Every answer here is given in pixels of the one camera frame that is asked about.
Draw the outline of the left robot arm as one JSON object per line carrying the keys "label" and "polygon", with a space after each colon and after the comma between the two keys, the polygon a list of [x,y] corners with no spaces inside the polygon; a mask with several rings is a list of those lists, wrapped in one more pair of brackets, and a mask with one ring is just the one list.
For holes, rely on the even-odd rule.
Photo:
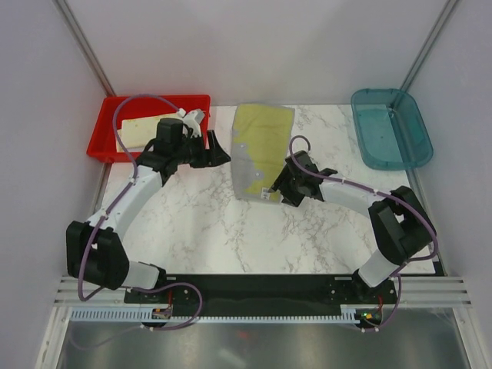
{"label": "left robot arm", "polygon": [[158,278],[158,267],[128,259],[122,244],[126,231],[179,166],[214,168],[230,160],[214,131],[206,138],[193,136],[189,121],[161,119],[119,194],[87,221],[73,221],[66,230],[67,270],[77,279],[78,290],[85,282],[110,290],[140,288],[151,303],[162,302],[168,284]]}

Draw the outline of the pale yellow patterned towel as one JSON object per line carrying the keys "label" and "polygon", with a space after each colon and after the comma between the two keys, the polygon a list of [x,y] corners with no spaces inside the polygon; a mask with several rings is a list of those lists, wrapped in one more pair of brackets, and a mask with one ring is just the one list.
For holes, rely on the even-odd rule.
{"label": "pale yellow patterned towel", "polygon": [[117,133],[130,152],[142,152],[146,144],[156,137],[159,121],[163,118],[178,118],[177,114],[164,114],[143,118],[125,119]]}

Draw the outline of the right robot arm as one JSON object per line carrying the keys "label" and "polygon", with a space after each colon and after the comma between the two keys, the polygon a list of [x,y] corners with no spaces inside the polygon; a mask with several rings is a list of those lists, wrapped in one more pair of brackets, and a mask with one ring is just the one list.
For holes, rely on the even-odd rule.
{"label": "right robot arm", "polygon": [[330,168],[319,170],[306,151],[285,159],[270,192],[281,202],[298,207],[305,198],[337,204],[369,219],[377,249],[354,272],[351,293],[369,303],[379,285],[415,259],[415,254],[437,239],[437,234],[413,190],[406,186],[388,193],[350,181]]}

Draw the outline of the grey white towel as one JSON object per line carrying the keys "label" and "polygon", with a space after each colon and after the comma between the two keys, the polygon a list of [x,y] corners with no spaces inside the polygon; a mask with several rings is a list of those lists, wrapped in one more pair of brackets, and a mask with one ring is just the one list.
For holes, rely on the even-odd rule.
{"label": "grey white towel", "polygon": [[280,105],[241,104],[231,133],[231,180],[239,200],[278,204],[270,188],[284,167],[295,110]]}

